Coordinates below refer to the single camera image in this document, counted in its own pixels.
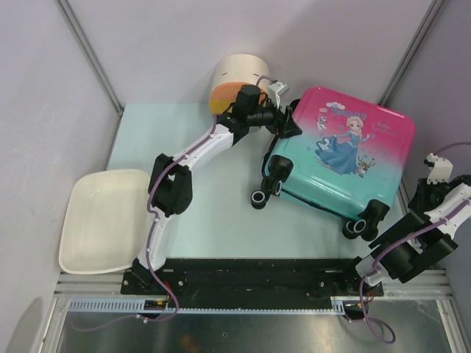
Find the pink and teal kids suitcase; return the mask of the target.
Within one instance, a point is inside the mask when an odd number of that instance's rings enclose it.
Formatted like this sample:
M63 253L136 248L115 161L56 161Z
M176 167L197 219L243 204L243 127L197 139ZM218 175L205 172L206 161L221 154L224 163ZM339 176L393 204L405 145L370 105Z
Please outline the pink and teal kids suitcase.
M252 206L295 199L343 218L346 238L374 240L397 195L413 120L324 87L307 89L292 118L301 133L272 142Z

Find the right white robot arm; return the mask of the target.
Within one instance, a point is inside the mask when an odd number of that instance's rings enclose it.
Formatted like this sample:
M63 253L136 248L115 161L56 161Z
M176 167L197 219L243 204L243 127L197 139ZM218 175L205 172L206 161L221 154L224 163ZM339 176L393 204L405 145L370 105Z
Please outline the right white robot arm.
M406 283L458 248L456 230L470 218L470 175L429 184L422 178L408 212L370 245L372 252L339 277L340 288L356 295L385 278Z

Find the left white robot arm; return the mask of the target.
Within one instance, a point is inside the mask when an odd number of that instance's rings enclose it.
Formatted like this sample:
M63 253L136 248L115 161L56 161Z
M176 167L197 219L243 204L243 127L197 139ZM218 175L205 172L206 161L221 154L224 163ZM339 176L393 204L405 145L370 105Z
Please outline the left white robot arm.
M156 293L164 284L157 271L166 262L169 227L192 202L196 170L245 138L253 127L266 128L276 140L301 134L293 117L298 100L281 107L277 97L272 85L266 93L257 85L242 85L235 100L214 114L210 129L199 140L175 156L160 154L155 158L146 204L152 220L145 245L131 267L145 293Z

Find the white rectangular tray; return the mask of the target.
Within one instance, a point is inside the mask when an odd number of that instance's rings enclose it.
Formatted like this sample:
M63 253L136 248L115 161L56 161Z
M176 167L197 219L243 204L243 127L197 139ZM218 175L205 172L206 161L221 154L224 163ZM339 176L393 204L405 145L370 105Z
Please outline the white rectangular tray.
M101 171L74 185L58 261L67 274L107 274L130 268L151 223L149 175L138 169Z

